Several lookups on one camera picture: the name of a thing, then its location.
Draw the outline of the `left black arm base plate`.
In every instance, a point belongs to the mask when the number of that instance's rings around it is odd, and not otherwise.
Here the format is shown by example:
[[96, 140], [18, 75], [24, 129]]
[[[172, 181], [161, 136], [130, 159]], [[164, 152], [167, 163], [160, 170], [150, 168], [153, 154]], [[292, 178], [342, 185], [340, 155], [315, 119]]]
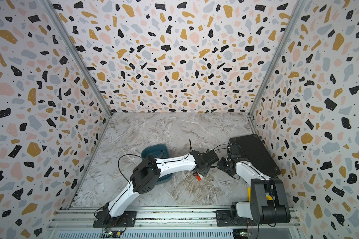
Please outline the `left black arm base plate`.
[[125, 211], [121, 216], [111, 218], [104, 212], [95, 214], [94, 228], [133, 228], [136, 222], [136, 211]]

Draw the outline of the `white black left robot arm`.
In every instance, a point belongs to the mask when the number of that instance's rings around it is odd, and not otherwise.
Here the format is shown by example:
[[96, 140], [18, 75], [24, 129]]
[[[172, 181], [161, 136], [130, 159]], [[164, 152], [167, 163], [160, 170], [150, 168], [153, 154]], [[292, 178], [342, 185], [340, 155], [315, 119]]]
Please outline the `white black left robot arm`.
[[102, 207], [104, 220], [120, 217], [138, 196], [153, 190], [162, 177], [192, 171], [199, 178], [204, 178], [217, 162], [218, 156], [213, 150], [204, 153], [190, 150], [186, 155], [163, 159], [148, 155], [134, 168], [121, 193]]

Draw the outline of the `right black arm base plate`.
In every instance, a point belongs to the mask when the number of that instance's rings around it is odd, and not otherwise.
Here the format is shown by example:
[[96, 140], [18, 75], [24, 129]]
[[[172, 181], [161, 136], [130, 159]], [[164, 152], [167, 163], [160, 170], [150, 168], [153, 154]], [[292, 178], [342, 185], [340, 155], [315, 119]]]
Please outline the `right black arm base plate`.
[[235, 213], [231, 215], [229, 210], [217, 210], [216, 214], [216, 223], [218, 227], [254, 227], [257, 224], [249, 218], [241, 218], [237, 216]]

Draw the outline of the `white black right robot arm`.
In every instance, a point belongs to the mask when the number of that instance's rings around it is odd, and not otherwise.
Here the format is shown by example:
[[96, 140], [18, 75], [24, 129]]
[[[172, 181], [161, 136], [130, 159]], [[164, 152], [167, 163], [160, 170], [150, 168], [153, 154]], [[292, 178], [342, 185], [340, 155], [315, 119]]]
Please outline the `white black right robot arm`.
[[272, 227], [291, 221], [291, 213], [282, 180], [270, 177], [256, 169], [250, 161], [233, 161], [222, 158], [217, 168], [230, 176], [237, 175], [249, 184], [248, 202], [233, 202], [229, 211], [216, 211], [221, 226]]

